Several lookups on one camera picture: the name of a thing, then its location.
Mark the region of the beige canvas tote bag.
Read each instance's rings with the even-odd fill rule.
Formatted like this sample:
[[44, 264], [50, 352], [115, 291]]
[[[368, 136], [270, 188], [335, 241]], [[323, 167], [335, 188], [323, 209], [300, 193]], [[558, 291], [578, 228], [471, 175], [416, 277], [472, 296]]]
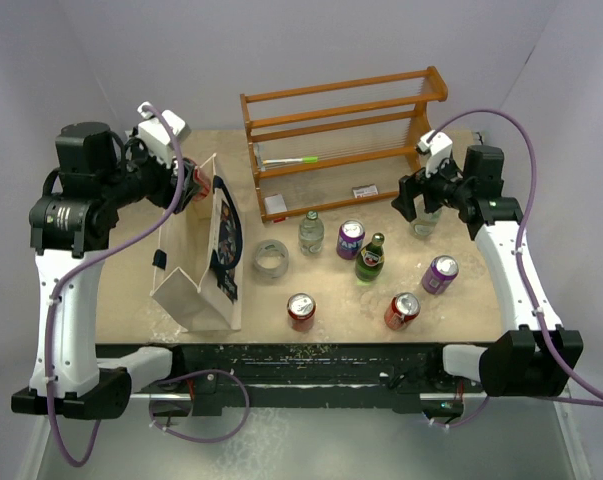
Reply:
[[209, 194], [159, 229], [151, 297], [188, 332], [241, 328], [244, 218], [226, 170], [212, 154]]

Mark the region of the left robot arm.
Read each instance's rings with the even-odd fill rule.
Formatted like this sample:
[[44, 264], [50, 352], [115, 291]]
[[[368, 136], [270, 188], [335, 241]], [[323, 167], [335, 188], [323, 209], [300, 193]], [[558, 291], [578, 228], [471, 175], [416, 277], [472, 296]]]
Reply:
[[188, 134], [179, 119], [151, 118], [127, 141], [102, 122], [70, 124], [57, 136], [59, 165], [29, 213], [39, 337], [28, 385], [11, 397], [13, 412], [115, 419], [135, 391], [154, 382], [175, 392], [185, 384], [187, 369], [168, 348], [98, 361], [95, 329], [104, 254], [120, 209], [147, 199], [172, 214], [193, 197], [193, 166], [176, 163], [173, 147]]

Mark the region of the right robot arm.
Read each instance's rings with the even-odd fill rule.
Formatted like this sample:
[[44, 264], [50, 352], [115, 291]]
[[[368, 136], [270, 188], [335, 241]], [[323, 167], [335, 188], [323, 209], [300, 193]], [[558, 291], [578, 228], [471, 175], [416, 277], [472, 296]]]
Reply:
[[576, 330], [563, 327], [545, 298], [532, 263], [519, 202], [502, 194], [504, 154], [485, 145], [467, 148], [457, 166], [452, 146], [421, 141], [423, 168], [399, 181], [391, 205], [408, 221], [417, 216], [415, 200], [426, 212], [455, 209], [482, 254], [496, 293], [503, 333], [487, 347], [447, 344], [441, 357], [426, 366], [427, 383], [448, 391], [461, 377], [479, 383], [492, 397], [557, 397], [568, 375], [550, 353], [557, 350], [569, 367], [583, 351]]

